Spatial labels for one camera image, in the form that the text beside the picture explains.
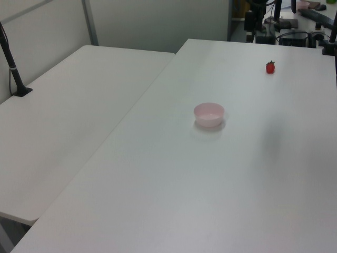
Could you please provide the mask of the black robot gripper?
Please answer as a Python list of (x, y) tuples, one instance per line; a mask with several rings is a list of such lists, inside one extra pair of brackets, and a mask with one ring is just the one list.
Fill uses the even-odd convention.
[(255, 29), (255, 13), (246, 11), (244, 18), (244, 30), (246, 31), (246, 42), (252, 42), (252, 31)]

